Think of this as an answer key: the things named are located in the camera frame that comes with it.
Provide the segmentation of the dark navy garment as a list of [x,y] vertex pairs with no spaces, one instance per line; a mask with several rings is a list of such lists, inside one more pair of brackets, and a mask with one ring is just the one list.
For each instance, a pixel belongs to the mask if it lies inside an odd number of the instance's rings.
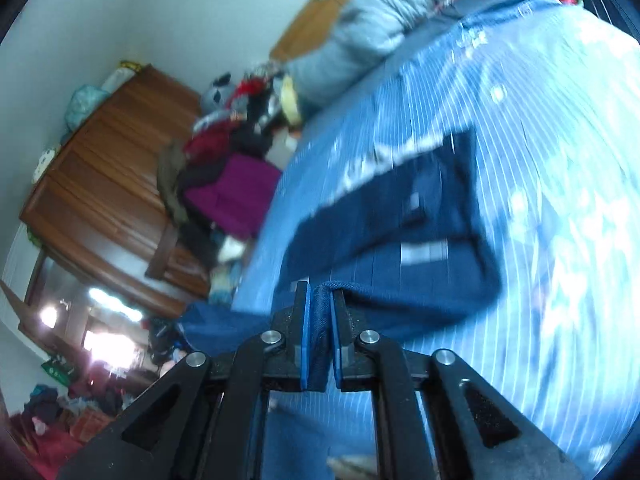
[[332,296],[399,340],[460,322],[502,289],[476,194],[471,128],[366,155],[339,186],[334,172],[289,166],[266,215],[233,308],[191,304],[178,327],[194,350],[231,352],[308,286],[300,348],[303,386],[322,391],[334,364]]

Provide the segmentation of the clothes pile beside bed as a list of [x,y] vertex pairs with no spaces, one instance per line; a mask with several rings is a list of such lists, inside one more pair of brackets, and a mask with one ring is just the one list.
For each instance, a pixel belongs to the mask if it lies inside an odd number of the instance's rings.
[[[178,241],[201,263],[212,270],[221,263],[222,248],[230,240],[244,243],[257,237],[239,240],[188,208],[181,198],[179,178],[184,170],[216,162],[233,153],[252,156],[281,172],[274,161],[277,146],[295,150],[298,118],[289,112],[285,89],[286,73],[278,62],[267,62],[234,82],[235,90],[226,107],[204,115],[192,127],[188,140],[174,141],[158,156],[156,186],[168,217],[177,231]],[[284,139],[277,140],[282,133]]]

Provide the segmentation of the magenta cloth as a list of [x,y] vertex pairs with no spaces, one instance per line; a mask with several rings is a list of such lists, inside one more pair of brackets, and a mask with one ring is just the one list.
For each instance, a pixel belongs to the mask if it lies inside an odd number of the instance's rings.
[[239,240],[255,237],[266,218],[282,172],[269,162],[233,153],[184,170],[183,203]]

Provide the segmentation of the brown wooden wardrobe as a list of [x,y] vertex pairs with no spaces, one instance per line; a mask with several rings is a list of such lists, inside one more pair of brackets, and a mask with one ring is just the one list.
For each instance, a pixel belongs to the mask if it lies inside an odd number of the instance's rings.
[[145,66],[70,137],[21,212],[56,258],[163,318],[208,291],[156,186],[160,151],[190,138],[196,114],[193,90]]

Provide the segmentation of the panda plush toy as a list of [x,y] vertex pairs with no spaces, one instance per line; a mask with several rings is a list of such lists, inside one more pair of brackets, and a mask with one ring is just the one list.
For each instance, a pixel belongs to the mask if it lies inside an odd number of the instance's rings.
[[225,73],[215,79],[201,95],[200,107],[204,115],[223,110],[235,90],[231,74]]

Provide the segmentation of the blue grid star bedsheet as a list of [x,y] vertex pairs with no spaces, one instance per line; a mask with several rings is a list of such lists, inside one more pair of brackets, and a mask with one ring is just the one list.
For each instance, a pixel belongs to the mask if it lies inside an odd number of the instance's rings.
[[380,148],[471,128],[498,299],[448,348],[594,479],[639,416],[639,45],[558,0],[458,0],[306,123],[289,166],[349,185]]

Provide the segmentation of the wooden headboard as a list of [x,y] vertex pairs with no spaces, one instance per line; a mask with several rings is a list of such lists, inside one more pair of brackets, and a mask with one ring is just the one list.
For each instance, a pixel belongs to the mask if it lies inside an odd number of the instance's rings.
[[309,0],[273,46],[269,57],[286,62],[320,47],[346,3],[348,0]]

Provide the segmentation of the grey quilted duvet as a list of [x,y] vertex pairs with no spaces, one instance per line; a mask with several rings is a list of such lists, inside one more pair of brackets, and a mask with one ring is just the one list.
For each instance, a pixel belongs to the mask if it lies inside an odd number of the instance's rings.
[[285,65],[303,116],[322,110],[393,54],[446,0],[349,0],[324,43]]

